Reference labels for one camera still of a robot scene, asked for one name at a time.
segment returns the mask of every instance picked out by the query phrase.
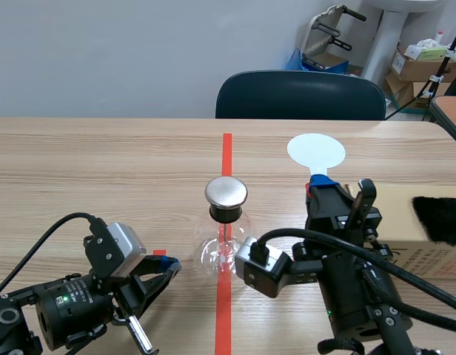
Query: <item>sink pedestal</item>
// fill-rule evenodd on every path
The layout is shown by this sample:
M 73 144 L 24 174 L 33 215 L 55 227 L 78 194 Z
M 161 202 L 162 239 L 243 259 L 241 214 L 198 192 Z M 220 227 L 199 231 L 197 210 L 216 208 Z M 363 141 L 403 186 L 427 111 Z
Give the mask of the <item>sink pedestal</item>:
M 382 87 L 384 78 L 388 73 L 389 65 L 392 63 L 396 46 L 398 45 L 400 33 L 403 30 L 408 13 L 395 13 L 384 10 L 383 21 L 376 33 L 373 47 L 369 52 L 362 78 L 368 79 Z

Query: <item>table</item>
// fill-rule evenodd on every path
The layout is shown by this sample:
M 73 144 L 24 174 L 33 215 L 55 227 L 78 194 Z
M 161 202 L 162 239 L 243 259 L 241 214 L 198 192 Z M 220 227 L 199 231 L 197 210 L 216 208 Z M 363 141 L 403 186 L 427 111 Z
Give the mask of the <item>table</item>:
M 456 143 L 425 122 L 0 118 L 0 281 L 65 214 L 129 224 L 148 250 L 166 249 L 184 267 L 141 319 L 154 346 L 162 355 L 213 355 L 216 284 L 190 260 L 193 224 L 207 210 L 204 187 L 221 171 L 223 132 L 233 133 L 233 174 L 249 188 L 244 210 L 258 235 L 304 226 L 309 172 L 286 152 L 302 133 L 331 135 L 346 147 L 346 160 L 330 170 L 342 183 L 456 185 Z M 7 290 L 87 273 L 88 234 L 83 220 L 59 229 Z M 456 280 L 435 283 L 456 296 Z M 456 317 L 401 282 L 398 289 L 405 302 Z M 40 334 L 34 309 L 26 315 Z M 456 354 L 456 334 L 418 321 L 409 334 L 416 345 Z M 317 285 L 290 286 L 271 300 L 233 283 L 233 354 L 313 355 L 331 335 Z M 115 327 L 85 351 L 138 354 L 127 330 Z
M 433 98 L 430 103 L 430 111 L 456 140 L 456 96 Z

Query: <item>chair backrest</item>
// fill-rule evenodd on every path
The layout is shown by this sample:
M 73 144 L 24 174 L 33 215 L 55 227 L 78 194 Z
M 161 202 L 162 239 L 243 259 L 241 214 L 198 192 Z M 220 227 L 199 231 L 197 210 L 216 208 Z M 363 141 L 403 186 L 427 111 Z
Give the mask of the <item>chair backrest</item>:
M 371 81 L 325 72 L 243 72 L 218 93 L 216 118 L 382 121 L 384 95 Z

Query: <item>round-bottom flask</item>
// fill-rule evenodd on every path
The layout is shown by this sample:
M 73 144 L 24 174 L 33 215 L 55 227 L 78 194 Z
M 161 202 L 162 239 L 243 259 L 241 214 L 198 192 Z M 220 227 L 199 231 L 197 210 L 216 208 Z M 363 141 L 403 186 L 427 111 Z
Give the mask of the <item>round-bottom flask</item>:
M 236 272 L 235 255 L 247 237 L 256 237 L 241 206 L 248 190 L 234 177 L 217 177 L 205 188 L 210 207 L 198 218 L 194 231 L 194 264 L 205 276 L 229 280 Z

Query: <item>white sink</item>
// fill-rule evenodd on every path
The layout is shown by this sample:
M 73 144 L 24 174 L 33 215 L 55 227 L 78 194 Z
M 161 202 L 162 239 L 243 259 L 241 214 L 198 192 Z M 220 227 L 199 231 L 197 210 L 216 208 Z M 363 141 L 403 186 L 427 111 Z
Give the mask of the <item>white sink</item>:
M 392 56 L 398 45 L 404 22 L 406 22 L 407 15 L 409 13 L 433 11 L 436 7 L 439 7 L 446 1 L 447 0 L 368 0 L 372 6 L 384 10 L 384 13 L 361 77 L 382 87 L 384 78 L 388 73 L 389 65 L 392 62 Z
M 395 13 L 427 13 L 442 5 L 446 0 L 368 0 L 378 9 Z

